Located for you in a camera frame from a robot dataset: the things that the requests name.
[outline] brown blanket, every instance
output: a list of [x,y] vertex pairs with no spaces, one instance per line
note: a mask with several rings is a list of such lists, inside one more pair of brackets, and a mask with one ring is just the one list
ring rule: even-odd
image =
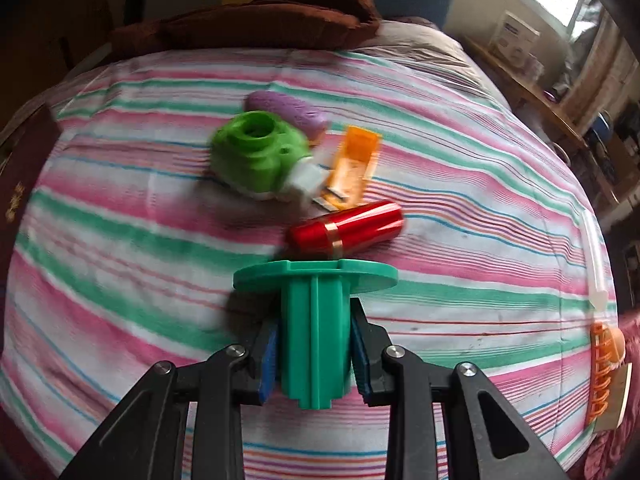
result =
[[341,50],[373,38],[379,24],[373,0],[254,0],[118,28],[111,44],[117,59],[230,46]]

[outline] white box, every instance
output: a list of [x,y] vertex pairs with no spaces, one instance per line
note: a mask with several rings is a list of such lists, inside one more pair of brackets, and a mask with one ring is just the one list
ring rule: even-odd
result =
[[540,33],[508,10],[496,28],[492,48],[508,63],[523,68]]

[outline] green toy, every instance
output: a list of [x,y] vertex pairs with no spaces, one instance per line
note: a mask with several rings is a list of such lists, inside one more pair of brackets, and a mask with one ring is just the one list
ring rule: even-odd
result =
[[234,274],[239,291],[282,291],[282,391],[312,410],[330,408],[349,391],[350,295],[396,283],[395,267],[361,260],[283,260]]
[[231,187],[261,200],[280,192],[295,165],[311,157],[298,129],[261,111],[231,119],[214,134],[210,149],[212,170]]

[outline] white plastic part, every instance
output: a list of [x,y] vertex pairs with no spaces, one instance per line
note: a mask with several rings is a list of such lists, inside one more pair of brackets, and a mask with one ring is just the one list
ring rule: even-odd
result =
[[607,309],[609,292],[604,276],[604,261],[600,247],[600,235],[598,234],[593,215],[587,210],[582,212],[580,234],[582,236],[584,263],[587,267],[589,301],[598,312],[602,312]]
[[328,171],[315,164],[310,156],[301,158],[289,171],[278,198],[297,202],[301,208],[308,207],[320,195],[327,175]]

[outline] purple object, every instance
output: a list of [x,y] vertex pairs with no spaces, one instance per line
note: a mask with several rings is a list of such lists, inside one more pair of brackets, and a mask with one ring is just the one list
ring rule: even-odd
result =
[[329,127],[329,117],[312,105],[290,95],[271,90],[251,92],[244,100],[244,111],[262,110],[276,114],[315,142]]

